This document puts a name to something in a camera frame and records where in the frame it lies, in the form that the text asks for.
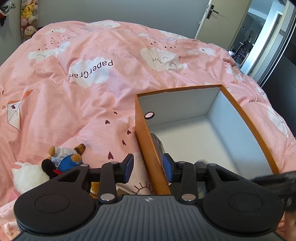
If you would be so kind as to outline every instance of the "black plush ear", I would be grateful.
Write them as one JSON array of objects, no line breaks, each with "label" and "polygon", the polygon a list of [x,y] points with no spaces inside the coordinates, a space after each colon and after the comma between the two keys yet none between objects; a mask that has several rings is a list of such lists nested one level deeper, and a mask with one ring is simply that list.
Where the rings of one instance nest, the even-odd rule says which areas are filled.
[{"label": "black plush ear", "polygon": [[49,176],[50,179],[55,178],[58,176],[54,172],[57,168],[55,167],[54,163],[49,159],[44,159],[41,163],[42,170]]}]

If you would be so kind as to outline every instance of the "black door handle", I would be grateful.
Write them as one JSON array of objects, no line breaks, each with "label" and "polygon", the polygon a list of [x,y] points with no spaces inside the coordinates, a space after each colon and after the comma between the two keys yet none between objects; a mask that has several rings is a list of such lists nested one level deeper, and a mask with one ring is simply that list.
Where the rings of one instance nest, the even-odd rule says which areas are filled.
[{"label": "black door handle", "polygon": [[207,15],[207,19],[210,19],[210,16],[211,16],[212,12],[215,12],[215,13],[219,14],[219,12],[214,10],[214,5],[213,4],[210,7],[210,11],[209,11],[209,13]]}]

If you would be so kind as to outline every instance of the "pink bedspread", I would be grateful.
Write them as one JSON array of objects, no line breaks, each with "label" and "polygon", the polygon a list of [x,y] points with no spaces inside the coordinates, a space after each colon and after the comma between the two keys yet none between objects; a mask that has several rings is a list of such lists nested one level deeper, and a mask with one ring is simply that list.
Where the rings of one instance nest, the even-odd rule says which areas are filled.
[{"label": "pink bedspread", "polygon": [[296,170],[296,141],[263,90],[224,49],[111,20],[48,25],[0,67],[0,206],[14,162],[40,164],[50,146],[86,145],[91,167],[136,157],[122,189],[151,194],[134,131],[135,94],[222,83],[250,116],[283,172]]}]

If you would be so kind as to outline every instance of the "open box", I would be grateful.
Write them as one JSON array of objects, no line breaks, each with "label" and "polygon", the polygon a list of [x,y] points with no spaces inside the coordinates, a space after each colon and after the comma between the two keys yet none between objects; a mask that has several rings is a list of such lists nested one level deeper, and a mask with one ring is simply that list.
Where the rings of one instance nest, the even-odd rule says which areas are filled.
[{"label": "open box", "polygon": [[247,179],[278,174],[258,130],[223,85],[136,95],[136,134],[156,195],[170,194],[153,132],[174,161],[216,163]]}]

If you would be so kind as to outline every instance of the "door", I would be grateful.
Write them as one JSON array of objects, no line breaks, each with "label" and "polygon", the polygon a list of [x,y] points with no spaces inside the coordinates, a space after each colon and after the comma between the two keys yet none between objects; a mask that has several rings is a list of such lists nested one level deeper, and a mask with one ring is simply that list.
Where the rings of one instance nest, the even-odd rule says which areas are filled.
[{"label": "door", "polygon": [[229,50],[252,0],[210,0],[195,38]]}]

